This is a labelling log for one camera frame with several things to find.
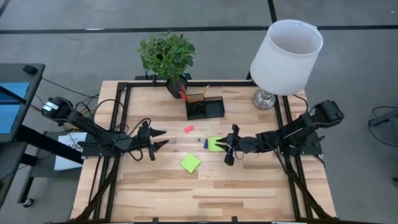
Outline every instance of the blue object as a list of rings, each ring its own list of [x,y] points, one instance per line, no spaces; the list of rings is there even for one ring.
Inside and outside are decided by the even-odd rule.
[[[25,98],[29,82],[0,83],[0,86],[8,89],[21,98]],[[0,105],[0,134],[8,134],[11,132],[12,125],[14,124],[20,107],[20,105]]]

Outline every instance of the gray carpet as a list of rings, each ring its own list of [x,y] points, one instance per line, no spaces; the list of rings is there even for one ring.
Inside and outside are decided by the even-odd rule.
[[[393,0],[275,0],[278,19],[300,19],[316,26],[398,24]],[[260,0],[12,0],[0,29],[84,29],[163,26],[227,26],[271,23],[267,1]],[[197,48],[194,79],[242,79],[265,36],[263,31],[186,32]],[[342,219],[397,223],[398,149],[377,142],[368,119],[376,106],[398,105],[398,30],[322,31],[325,44],[306,87],[311,105],[335,100],[344,121],[319,131],[326,172],[337,214]],[[103,80],[132,80],[143,75],[135,34],[0,35],[1,63],[44,63],[44,77],[94,95]],[[76,103],[83,96],[42,82],[37,94],[63,96]],[[34,105],[40,106],[35,99]],[[383,114],[388,110],[377,111]],[[25,124],[38,131],[60,130],[30,111]],[[388,124],[373,129],[383,141],[398,145]],[[0,223],[44,223],[67,219],[78,180],[35,180],[31,208],[16,203],[27,169],[14,180]]]

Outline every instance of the caster wheel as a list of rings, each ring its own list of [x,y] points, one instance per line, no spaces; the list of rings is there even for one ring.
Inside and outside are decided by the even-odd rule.
[[[398,188],[398,177],[392,178],[392,184],[395,188]]]
[[[35,203],[35,200],[28,198],[28,199],[26,199],[26,202],[22,204],[22,206],[24,208],[29,208],[30,206],[33,205],[33,203]]]

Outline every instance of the plant pot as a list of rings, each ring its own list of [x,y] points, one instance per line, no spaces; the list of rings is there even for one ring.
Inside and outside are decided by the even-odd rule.
[[[172,94],[172,96],[176,99],[181,99],[181,85],[184,85],[184,89],[186,90],[188,88],[188,81],[185,77],[180,75],[180,79],[178,79],[176,82],[167,80],[166,82],[166,87],[167,90]]]

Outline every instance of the pink eraser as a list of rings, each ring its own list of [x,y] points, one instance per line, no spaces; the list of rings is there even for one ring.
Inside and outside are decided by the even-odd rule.
[[[188,127],[184,128],[185,133],[188,133],[193,130],[193,125],[189,125]]]

